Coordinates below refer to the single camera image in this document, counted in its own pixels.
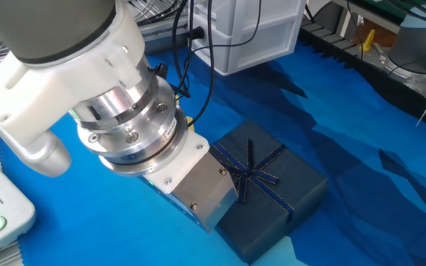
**blue fabric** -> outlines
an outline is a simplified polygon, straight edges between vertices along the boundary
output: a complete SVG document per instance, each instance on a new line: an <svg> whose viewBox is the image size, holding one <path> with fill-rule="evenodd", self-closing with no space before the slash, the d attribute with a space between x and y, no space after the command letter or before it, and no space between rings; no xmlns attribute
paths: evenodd
<svg viewBox="0 0 426 266"><path fill-rule="evenodd" d="M149 60L170 65L168 81L178 82L171 53ZM318 212L290 235L293 245L269 253L284 255L275 262L426 265L426 124L415 127L416 118L343 65L298 43L292 55L217 75L196 132L213 143L252 119L329 179ZM209 68L194 58L189 77L192 98L180 104L195 116ZM19 239L25 265L242 264L216 232L204 233L139 180L105 169L70 117L53 131L72 155L55 179L28 169L0 141L4 172L37 210Z"/></svg>

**screw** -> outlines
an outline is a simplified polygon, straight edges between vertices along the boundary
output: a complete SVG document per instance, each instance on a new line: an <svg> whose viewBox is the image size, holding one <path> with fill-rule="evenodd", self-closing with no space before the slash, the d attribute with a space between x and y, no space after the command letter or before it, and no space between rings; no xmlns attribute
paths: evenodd
<svg viewBox="0 0 426 266"><path fill-rule="evenodd" d="M192 211L196 211L197 209L198 209L198 205L197 205L197 203L192 203L191 205L190 205L190 208L191 208L191 210Z"/></svg>
<svg viewBox="0 0 426 266"><path fill-rule="evenodd" d="M88 142L89 142L89 143L95 143L95 142L97 142L99 139L100 139L100 135L98 135L98 134L96 134L96 133L93 133L93 134L91 134L91 135L89 136L89 138L88 138Z"/></svg>
<svg viewBox="0 0 426 266"><path fill-rule="evenodd" d="M9 119L9 117L11 117L11 115L5 115L1 120L6 121Z"/></svg>
<svg viewBox="0 0 426 266"><path fill-rule="evenodd" d="M157 105L157 109L156 111L158 113L163 113L165 112L169 107L165 104L165 103L160 103L159 105Z"/></svg>
<svg viewBox="0 0 426 266"><path fill-rule="evenodd" d="M139 134L136 132L131 132L126 136L126 142L127 143L134 143L136 140L138 140Z"/></svg>
<svg viewBox="0 0 426 266"><path fill-rule="evenodd" d="M112 67L111 62L108 59L104 59L104 60L109 64L110 67Z"/></svg>

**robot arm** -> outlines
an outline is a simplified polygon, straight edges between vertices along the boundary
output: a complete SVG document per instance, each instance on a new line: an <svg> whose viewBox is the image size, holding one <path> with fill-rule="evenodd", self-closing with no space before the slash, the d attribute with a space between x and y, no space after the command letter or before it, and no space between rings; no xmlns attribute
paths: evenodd
<svg viewBox="0 0 426 266"><path fill-rule="evenodd" d="M56 177L70 155L49 130L69 112L81 142L115 173L139 177L210 231L236 192L187 130L170 85L152 71L121 0L0 0L0 135L35 171Z"/></svg>

